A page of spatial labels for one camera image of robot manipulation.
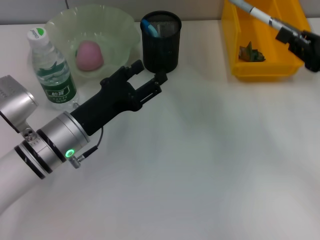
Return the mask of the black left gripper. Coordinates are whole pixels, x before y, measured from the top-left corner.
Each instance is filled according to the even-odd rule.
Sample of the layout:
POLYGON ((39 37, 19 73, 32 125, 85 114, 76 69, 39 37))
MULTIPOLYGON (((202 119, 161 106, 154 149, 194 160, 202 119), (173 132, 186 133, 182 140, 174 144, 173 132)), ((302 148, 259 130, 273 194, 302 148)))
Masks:
POLYGON ((88 136, 92 136, 113 118, 125 111, 137 112, 162 92, 161 85, 168 80, 160 71, 137 90, 128 82, 144 70, 140 59, 130 66, 121 66, 110 77, 103 79, 100 91, 71 112, 88 136))

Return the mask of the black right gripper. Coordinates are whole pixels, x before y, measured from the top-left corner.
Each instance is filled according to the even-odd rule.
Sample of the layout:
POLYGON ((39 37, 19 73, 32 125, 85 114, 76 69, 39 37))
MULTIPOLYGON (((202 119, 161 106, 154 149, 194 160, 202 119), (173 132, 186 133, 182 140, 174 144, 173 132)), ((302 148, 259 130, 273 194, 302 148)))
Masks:
POLYGON ((304 66, 311 72, 320 71, 320 36, 309 31, 302 31, 296 36, 296 30, 289 26, 282 26, 275 37, 283 44, 289 44, 288 50, 304 62, 304 66))

